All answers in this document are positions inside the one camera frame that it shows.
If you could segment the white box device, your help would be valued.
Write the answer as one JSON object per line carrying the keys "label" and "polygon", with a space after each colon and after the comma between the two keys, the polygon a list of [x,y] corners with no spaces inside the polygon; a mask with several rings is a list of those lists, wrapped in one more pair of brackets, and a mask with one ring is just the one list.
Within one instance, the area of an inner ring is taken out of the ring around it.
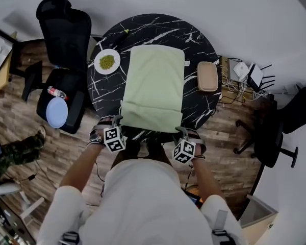
{"label": "white box device", "polygon": [[238,62],[233,68],[235,74],[238,76],[239,82],[242,82],[249,73],[249,68],[244,62]]}

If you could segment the white router with black antennas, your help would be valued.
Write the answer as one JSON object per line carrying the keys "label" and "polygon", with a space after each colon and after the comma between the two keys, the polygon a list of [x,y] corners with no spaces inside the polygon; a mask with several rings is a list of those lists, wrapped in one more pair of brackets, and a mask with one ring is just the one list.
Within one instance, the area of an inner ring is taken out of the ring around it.
{"label": "white router with black antennas", "polygon": [[249,67],[249,73],[247,75],[247,84],[248,86],[254,91],[254,92],[259,92],[260,90],[265,90],[266,88],[272,86],[268,85],[262,88],[264,84],[274,82],[275,80],[270,80],[267,82],[263,82],[263,79],[269,79],[269,78],[275,78],[275,75],[271,76],[264,76],[263,70],[271,67],[272,64],[267,65],[265,67],[259,68],[255,63],[251,63]]}

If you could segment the dark eggplant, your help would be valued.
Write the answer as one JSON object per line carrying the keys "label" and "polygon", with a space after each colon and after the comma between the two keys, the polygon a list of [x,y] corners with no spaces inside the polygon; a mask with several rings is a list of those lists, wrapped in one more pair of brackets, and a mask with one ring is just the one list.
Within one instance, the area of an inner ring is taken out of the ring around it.
{"label": "dark eggplant", "polygon": [[117,48],[127,38],[129,29],[123,30],[120,34],[115,36],[112,42],[109,44],[109,48]]}

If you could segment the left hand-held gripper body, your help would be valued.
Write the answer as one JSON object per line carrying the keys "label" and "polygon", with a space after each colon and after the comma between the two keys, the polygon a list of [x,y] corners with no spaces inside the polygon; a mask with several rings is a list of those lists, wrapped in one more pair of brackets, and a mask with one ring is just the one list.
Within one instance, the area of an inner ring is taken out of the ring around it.
{"label": "left hand-held gripper body", "polygon": [[111,153],[125,150],[125,140],[118,126],[111,122],[99,122],[89,135],[89,144],[104,145]]}

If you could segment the person in white shirt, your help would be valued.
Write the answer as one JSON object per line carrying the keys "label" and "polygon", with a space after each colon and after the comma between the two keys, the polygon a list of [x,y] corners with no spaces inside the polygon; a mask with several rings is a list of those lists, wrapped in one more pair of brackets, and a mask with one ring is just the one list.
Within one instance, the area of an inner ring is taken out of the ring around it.
{"label": "person in white shirt", "polygon": [[212,195],[198,208],[165,163],[128,160],[106,175],[100,206],[88,214],[81,192],[59,187],[40,228],[38,245],[59,245],[70,231],[81,245],[247,245],[226,201]]}

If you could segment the person's right forearm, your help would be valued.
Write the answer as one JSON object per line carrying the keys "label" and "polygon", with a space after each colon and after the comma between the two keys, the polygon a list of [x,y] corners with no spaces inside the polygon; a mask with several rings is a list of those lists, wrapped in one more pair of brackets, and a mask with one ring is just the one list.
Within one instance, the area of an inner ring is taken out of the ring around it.
{"label": "person's right forearm", "polygon": [[212,195],[218,195],[225,200],[219,182],[214,178],[208,164],[203,159],[192,159],[193,168],[197,177],[199,194],[205,202]]}

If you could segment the person's dark trousers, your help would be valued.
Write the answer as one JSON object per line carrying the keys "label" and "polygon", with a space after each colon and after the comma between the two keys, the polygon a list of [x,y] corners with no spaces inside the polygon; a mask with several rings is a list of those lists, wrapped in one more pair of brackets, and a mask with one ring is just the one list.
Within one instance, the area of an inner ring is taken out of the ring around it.
{"label": "person's dark trousers", "polygon": [[[160,142],[154,139],[149,139],[146,142],[146,148],[148,150],[148,155],[144,157],[144,159],[151,159],[154,161],[164,162],[172,166]],[[125,149],[117,154],[111,168],[115,167],[116,165],[118,165],[123,161],[138,160],[138,154],[140,152],[140,149],[141,149],[141,144],[139,141],[133,139],[127,139]]]}

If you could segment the white open cabinet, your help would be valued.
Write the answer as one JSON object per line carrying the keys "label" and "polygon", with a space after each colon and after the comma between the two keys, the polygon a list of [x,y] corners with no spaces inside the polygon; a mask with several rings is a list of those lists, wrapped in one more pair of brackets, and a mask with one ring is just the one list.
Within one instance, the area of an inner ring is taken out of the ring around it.
{"label": "white open cabinet", "polygon": [[273,226],[278,212],[250,194],[246,197],[248,204],[239,218],[239,223],[248,245],[255,245],[263,234]]}

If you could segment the pale blue round plate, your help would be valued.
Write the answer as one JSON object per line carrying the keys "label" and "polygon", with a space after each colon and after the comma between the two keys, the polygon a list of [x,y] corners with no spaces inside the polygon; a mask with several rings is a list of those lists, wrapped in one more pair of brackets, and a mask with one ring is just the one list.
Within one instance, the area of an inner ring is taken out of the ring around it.
{"label": "pale blue round plate", "polygon": [[53,128],[62,127],[68,117],[68,106],[64,99],[54,97],[51,99],[46,108],[46,120]]}

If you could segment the person's left forearm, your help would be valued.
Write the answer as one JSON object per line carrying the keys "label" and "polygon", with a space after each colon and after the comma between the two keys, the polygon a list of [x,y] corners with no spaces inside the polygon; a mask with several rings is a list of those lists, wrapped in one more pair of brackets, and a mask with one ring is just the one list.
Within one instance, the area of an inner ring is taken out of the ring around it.
{"label": "person's left forearm", "polygon": [[104,148],[101,144],[90,144],[81,153],[63,177],[59,187],[71,186],[80,192],[85,188],[97,157]]}

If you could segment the tan lidded lunch box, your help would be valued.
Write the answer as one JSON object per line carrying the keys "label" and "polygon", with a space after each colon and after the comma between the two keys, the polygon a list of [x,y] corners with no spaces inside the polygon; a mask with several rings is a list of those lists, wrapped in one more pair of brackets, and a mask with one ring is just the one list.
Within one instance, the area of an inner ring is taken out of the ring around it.
{"label": "tan lidded lunch box", "polygon": [[217,67],[211,62],[199,62],[197,65],[198,89],[203,92],[214,92],[218,89]]}

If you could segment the light green towel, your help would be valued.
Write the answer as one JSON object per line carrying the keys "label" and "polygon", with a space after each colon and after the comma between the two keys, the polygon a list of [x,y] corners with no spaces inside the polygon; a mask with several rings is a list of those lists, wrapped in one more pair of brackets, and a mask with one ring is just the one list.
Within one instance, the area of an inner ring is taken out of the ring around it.
{"label": "light green towel", "polygon": [[121,104],[123,126],[175,133],[182,121],[185,54],[164,45],[140,45],[130,51]]}

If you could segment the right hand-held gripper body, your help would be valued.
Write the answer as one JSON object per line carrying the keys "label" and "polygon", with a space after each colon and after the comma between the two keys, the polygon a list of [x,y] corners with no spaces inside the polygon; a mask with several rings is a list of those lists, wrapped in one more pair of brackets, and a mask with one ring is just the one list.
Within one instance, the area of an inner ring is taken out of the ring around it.
{"label": "right hand-held gripper body", "polygon": [[182,164],[190,164],[193,159],[205,160],[203,154],[206,150],[205,142],[199,136],[189,136],[178,142],[172,151],[172,158]]}

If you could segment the clear bottle with red label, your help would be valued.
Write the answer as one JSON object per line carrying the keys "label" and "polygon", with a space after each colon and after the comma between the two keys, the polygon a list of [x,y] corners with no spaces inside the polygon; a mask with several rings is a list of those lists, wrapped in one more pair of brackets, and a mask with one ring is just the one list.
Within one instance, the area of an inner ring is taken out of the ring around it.
{"label": "clear bottle with red label", "polygon": [[68,96],[63,91],[58,90],[58,89],[56,89],[56,88],[54,88],[52,86],[48,86],[47,92],[49,94],[51,94],[52,96],[54,96],[54,97],[60,97],[60,98],[62,98],[64,100],[66,100],[66,101],[68,100]]}

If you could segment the white plate of green peas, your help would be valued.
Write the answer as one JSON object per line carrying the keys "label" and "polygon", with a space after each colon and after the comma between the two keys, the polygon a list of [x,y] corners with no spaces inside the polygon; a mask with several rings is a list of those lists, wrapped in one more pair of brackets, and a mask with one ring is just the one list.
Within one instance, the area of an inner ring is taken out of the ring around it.
{"label": "white plate of green peas", "polygon": [[114,49],[105,49],[97,54],[94,59],[94,68],[101,75],[109,75],[120,66],[121,58]]}

